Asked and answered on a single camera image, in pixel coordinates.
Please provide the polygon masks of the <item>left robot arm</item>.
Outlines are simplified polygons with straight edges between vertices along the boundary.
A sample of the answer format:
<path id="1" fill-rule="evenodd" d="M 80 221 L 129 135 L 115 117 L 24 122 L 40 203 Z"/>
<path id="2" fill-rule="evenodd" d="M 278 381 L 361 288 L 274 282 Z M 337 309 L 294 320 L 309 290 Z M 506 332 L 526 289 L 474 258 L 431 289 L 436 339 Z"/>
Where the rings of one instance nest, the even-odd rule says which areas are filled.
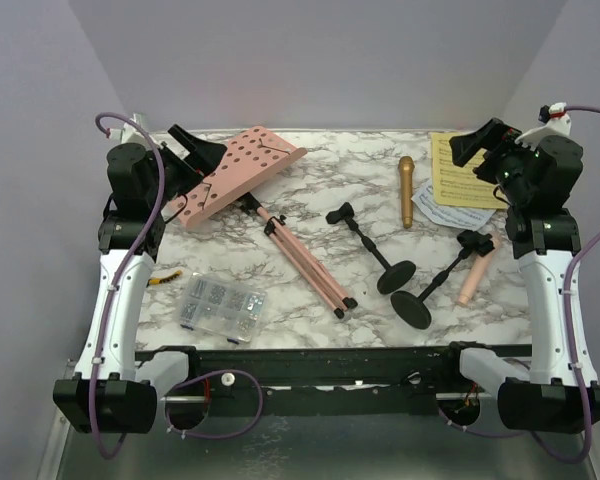
<path id="1" fill-rule="evenodd" d="M 80 433 L 143 434 L 172 388 L 194 393 L 202 380 L 189 350 L 159 348 L 137 360 L 135 340 L 142 299 L 165 231 L 161 211 L 188 194 L 220 165 L 226 146 L 190 135 L 177 125 L 167 145 L 122 143 L 106 157 L 114 207 L 98 231 L 99 291 L 83 352 L 72 378 L 59 380 L 53 400 Z"/>

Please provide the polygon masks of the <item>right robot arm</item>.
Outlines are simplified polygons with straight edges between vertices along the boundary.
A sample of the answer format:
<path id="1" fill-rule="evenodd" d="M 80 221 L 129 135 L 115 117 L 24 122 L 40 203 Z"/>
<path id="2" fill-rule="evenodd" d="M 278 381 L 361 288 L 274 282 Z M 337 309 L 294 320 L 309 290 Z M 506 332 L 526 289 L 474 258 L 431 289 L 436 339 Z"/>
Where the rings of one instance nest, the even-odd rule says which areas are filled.
<path id="1" fill-rule="evenodd" d="M 525 282 L 532 326 L 529 369 L 487 347 L 463 347 L 440 367 L 440 379 L 460 392 L 476 383 L 496 398 L 511 430 L 578 434 L 600 420 L 600 385 L 579 303 L 583 253 L 578 224 L 565 207 L 583 171 L 583 149 L 569 137 L 568 119 L 526 133 L 499 119 L 450 139 L 452 162 L 477 153 L 476 177 L 498 187 L 509 203 L 506 233 Z"/>

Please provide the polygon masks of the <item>yellow sheet music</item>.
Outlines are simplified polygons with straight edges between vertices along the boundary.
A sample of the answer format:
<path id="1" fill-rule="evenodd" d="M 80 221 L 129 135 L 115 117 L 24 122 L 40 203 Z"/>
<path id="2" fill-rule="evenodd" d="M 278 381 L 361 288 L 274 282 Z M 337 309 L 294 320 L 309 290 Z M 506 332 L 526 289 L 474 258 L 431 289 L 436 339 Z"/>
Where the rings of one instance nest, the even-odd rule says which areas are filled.
<path id="1" fill-rule="evenodd" d="M 434 132 L 432 142 L 432 185 L 437 204 L 479 209 L 506 209 L 505 202 L 493 195 L 495 186 L 476 178 L 473 168 L 483 161 L 480 150 L 464 167 L 452 162 L 449 140 L 459 132 Z"/>

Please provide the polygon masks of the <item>pink music stand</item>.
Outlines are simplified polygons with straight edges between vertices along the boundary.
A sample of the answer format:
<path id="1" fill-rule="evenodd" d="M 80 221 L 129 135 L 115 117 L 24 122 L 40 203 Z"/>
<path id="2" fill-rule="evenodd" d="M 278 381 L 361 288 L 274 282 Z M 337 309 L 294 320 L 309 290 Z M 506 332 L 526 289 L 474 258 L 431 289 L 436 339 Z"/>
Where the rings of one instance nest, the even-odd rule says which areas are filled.
<path id="1" fill-rule="evenodd" d="M 245 212 L 264 221 L 264 234 L 278 247 L 300 275 L 311 285 L 333 314 L 342 319 L 357 307 L 326 267 L 318 261 L 286 226 L 286 217 L 270 214 L 255 198 L 256 187 L 307 154 L 263 127 L 247 129 L 226 141 L 227 150 L 216 170 L 204 182 L 169 203 L 175 218 L 187 229 L 238 202 Z"/>

